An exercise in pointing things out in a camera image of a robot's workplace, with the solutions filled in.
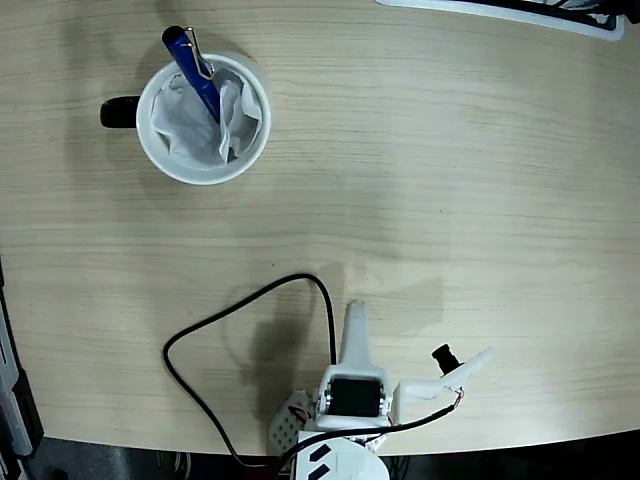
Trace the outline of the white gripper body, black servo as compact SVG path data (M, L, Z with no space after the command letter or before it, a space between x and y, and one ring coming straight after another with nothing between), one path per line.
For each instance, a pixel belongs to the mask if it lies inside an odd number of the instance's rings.
M392 388L379 367L329 366L315 399L314 429L389 426Z

